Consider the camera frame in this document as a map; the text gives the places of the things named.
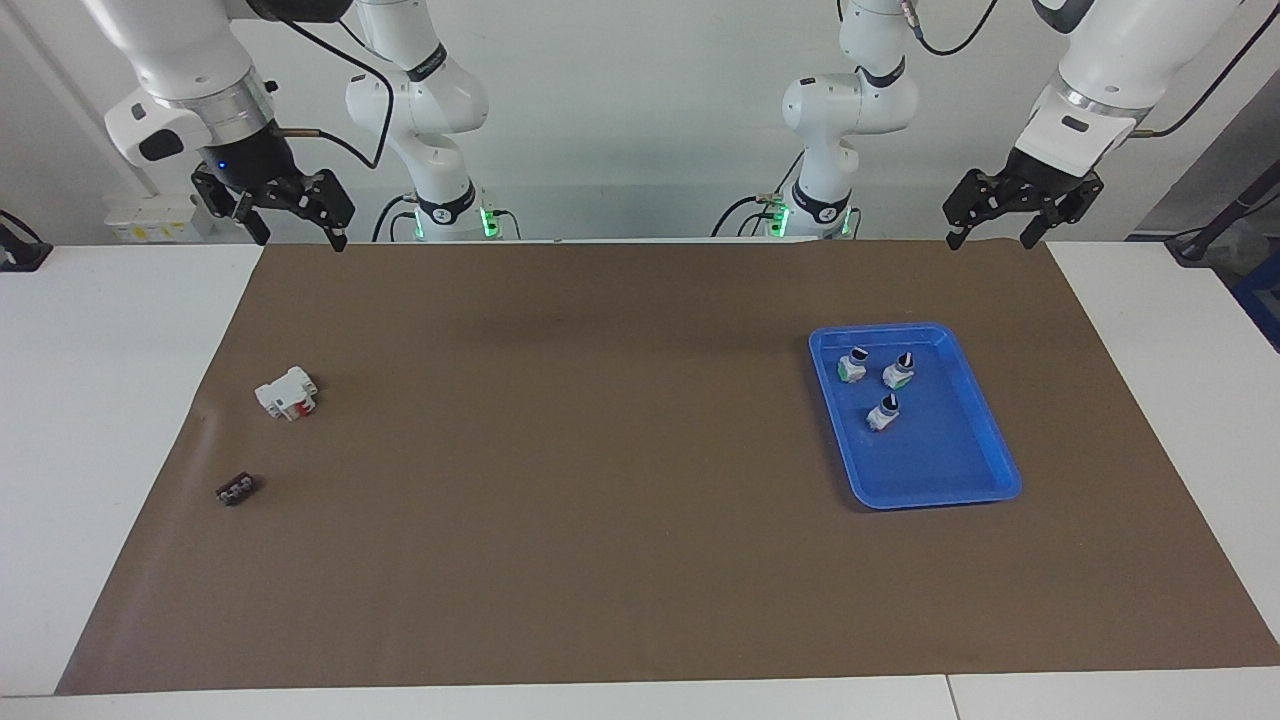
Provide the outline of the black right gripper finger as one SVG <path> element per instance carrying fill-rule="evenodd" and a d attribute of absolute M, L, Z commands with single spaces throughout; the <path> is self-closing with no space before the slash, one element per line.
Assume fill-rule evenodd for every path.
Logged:
<path fill-rule="evenodd" d="M 270 229 L 260 217 L 253 197 L 250 193 L 233 195 L 207 167 L 196 167 L 191 173 L 191 182 L 196 195 L 211 217 L 230 219 L 247 232 L 259 247 L 268 245 L 271 234 Z"/>
<path fill-rule="evenodd" d="M 344 252 L 355 204 L 332 170 L 302 177 L 300 217 L 319 227 L 335 252 Z"/>

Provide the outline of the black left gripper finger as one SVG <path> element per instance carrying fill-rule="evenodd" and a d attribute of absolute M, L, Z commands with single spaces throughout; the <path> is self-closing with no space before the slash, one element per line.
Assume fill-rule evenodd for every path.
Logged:
<path fill-rule="evenodd" d="M 1024 249 L 1033 249 L 1052 229 L 1064 224 L 1076 224 L 1101 195 L 1105 183 L 1100 177 L 1085 177 L 1074 190 L 1060 199 L 1041 195 L 1033 204 L 1034 217 L 1019 234 Z"/>
<path fill-rule="evenodd" d="M 1010 211 L 1014 197 L 1014 178 L 1004 172 L 987 174 L 970 169 L 942 204 L 948 223 L 946 245 L 957 251 L 969 234 L 987 222 Z"/>

